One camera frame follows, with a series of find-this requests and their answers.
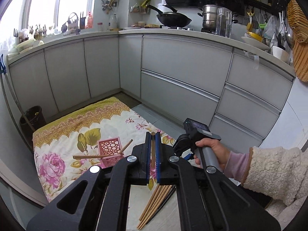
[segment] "chopstick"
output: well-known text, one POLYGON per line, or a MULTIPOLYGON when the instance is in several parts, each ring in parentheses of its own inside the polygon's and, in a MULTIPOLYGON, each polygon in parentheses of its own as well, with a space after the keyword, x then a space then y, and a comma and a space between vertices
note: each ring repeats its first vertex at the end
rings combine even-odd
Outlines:
POLYGON ((176 186, 173 185, 171 187, 171 190, 169 191, 169 193, 167 194, 166 198, 164 199, 164 201, 161 203, 161 205, 158 207, 158 209, 155 211, 155 213, 152 215, 152 217, 147 221, 146 225, 155 217, 155 215, 158 214, 158 212, 163 208, 163 206, 167 203, 167 201, 170 199, 170 197, 173 195, 173 193, 176 190, 176 186))
POLYGON ((138 224, 138 226, 144 221, 144 219, 146 218, 147 214, 150 212, 152 206, 155 204, 156 200, 159 198, 161 192, 164 190, 165 186, 159 186, 157 192, 155 193, 155 196, 153 197, 152 202, 150 203, 149 207, 146 209, 145 214, 143 215, 142 218, 139 218, 140 223, 138 224))
POLYGON ((169 191, 171 190, 172 185, 164 186, 162 193, 160 194, 158 200, 155 202, 154 207, 150 210, 150 212, 147 214, 147 216, 144 218, 144 220, 137 226, 139 230, 141 230, 145 224, 148 222, 148 220, 153 216, 155 211, 158 209, 160 204, 163 202, 169 191))
POLYGON ((118 154, 122 154, 125 149, 133 142, 133 139, 131 139, 120 151, 118 151, 118 154))
POLYGON ((151 167, 155 167, 155 132, 151 133, 151 167))
POLYGON ((80 159, 92 159, 92 158, 104 158, 104 157, 110 157, 114 155, 102 155, 102 156, 73 156, 73 159, 80 160, 80 159))
POLYGON ((145 213, 146 213, 147 209, 149 208, 150 204, 152 203, 152 201, 153 201, 153 199, 154 199, 154 197, 155 197, 156 192, 158 191, 158 189, 159 189, 159 184, 157 184, 157 186, 156 186, 156 188, 155 188, 155 190, 154 190, 154 192, 153 192, 153 194, 152 194, 152 196, 151 196, 149 202, 148 202, 147 205, 145 206, 144 211, 142 212, 142 214, 141 214, 141 216, 140 216, 140 218, 139 218, 139 221, 141 221, 142 218, 143 218, 143 216, 145 215, 145 213))

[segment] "trash bin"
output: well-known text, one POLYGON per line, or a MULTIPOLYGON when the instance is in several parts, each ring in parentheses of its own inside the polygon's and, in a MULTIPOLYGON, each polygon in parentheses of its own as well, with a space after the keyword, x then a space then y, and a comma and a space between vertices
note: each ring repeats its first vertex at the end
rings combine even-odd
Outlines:
MULTIPOLYGON (((33 126, 35 130, 46 125, 45 118, 42 113, 42 108, 40 106, 34 106, 28 109, 25 112, 25 116, 28 118, 29 122, 33 126)), ((26 120, 23 116, 21 116, 19 120, 19 125, 21 127, 21 131, 23 132, 27 142, 33 147, 33 131, 30 126, 27 124, 26 120)))

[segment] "cabinet door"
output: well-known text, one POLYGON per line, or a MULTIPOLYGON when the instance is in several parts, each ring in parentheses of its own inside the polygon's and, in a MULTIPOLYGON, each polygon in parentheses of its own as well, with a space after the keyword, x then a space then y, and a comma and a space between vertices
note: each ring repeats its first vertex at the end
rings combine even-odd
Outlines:
POLYGON ((209 129, 236 153, 249 153, 250 147, 259 146, 263 141, 261 136, 219 114, 214 115, 209 129))
POLYGON ((84 39, 91 97, 120 87, 118 36, 84 39))
POLYGON ((51 89, 59 111, 90 99, 83 41, 45 49, 51 89))
POLYGON ((280 114, 274 106, 230 84, 226 84, 216 112, 263 137, 280 114))
POLYGON ((142 35, 119 37, 121 88, 140 98, 142 35))
POLYGON ((206 125, 219 98, 193 86, 150 71, 141 71, 141 99, 184 121, 191 118, 206 125))
POLYGON ((242 50, 235 49, 227 82, 282 110, 292 86, 292 79, 268 61, 260 58, 260 64, 256 65, 242 50))
POLYGON ((142 68, 221 96, 232 47, 176 36, 143 37, 142 68))
POLYGON ((43 51, 10 65, 10 75, 24 111, 39 105, 45 118, 59 112, 50 88, 43 51))

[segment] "yellow bowl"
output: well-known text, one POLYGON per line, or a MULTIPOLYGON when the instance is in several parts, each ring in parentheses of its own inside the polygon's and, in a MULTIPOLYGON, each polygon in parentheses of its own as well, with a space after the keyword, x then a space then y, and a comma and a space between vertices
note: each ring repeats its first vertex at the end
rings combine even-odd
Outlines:
POLYGON ((249 34, 249 35, 250 35, 251 37, 253 37, 254 39, 256 39, 256 40, 262 42, 262 37, 259 36, 258 34, 253 33, 253 32, 247 32, 247 34, 249 34))

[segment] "wicker basket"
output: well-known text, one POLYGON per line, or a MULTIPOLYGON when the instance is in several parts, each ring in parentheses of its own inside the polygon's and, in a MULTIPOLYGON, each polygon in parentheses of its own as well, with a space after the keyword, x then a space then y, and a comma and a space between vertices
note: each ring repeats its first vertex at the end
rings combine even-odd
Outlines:
POLYGON ((308 82, 308 43, 299 43, 295 38, 293 47, 293 64, 296 76, 308 82))
POLYGON ((298 43, 308 43, 308 20, 295 0, 288 4, 288 22, 298 43))

